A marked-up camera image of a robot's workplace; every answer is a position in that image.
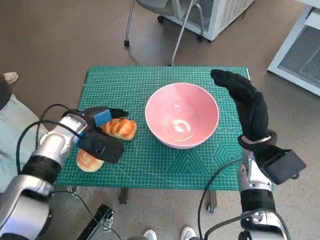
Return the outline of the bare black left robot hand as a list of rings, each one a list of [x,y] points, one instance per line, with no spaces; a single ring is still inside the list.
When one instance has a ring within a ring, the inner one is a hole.
[[[98,131],[98,128],[113,119],[125,118],[129,113],[123,109],[105,106],[89,107],[85,110],[76,111],[83,118],[90,130]]]

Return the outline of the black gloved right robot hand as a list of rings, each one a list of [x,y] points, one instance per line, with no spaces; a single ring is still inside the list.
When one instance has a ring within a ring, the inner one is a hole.
[[[231,71],[213,69],[214,83],[226,88],[236,105],[243,136],[251,142],[270,136],[268,107],[263,94],[247,78]]]

